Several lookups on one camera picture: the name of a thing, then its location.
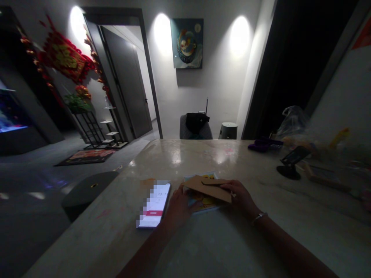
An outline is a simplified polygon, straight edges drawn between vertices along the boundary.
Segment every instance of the aquarium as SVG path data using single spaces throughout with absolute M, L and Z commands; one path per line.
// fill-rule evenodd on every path
M 0 132 L 10 132 L 31 126 L 31 120 L 13 90 L 0 89 Z

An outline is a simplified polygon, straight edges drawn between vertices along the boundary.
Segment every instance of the door mat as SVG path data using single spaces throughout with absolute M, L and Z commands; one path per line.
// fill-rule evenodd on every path
M 110 158 L 116 151 L 106 149 L 96 149 L 87 151 L 78 151 L 70 158 L 63 160 L 54 166 L 79 165 L 89 163 L 102 163 Z

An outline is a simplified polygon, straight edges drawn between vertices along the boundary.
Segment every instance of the brown envelope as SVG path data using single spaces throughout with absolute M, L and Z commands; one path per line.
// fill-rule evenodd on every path
M 232 203 L 232 196 L 230 192 L 217 186 L 203 184 L 203 182 L 206 182 L 206 180 L 208 179 L 201 176 L 194 176 L 182 184 L 190 189 L 226 201 L 228 203 Z
M 227 182 L 229 182 L 229 180 L 223 180 L 223 179 L 213 180 L 213 179 L 208 179 L 208 178 L 205 178 L 202 180 L 202 183 L 204 185 L 214 185 L 214 186 L 226 184 Z

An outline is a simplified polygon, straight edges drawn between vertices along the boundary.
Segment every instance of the bracelet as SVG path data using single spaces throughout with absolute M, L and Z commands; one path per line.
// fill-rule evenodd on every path
M 262 218 L 263 216 L 265 216 L 265 215 L 268 215 L 268 213 L 267 212 L 262 212 L 262 213 L 259 213 L 259 215 L 251 222 L 251 225 L 253 225 L 254 226 L 254 223 L 255 223 L 255 221 L 256 220 L 258 220 L 259 218 Z

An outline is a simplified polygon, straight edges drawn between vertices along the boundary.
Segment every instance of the potted plant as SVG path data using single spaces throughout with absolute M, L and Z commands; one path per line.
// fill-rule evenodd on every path
M 78 95 L 66 95 L 65 103 L 73 114 L 86 113 L 91 111 L 90 105 Z

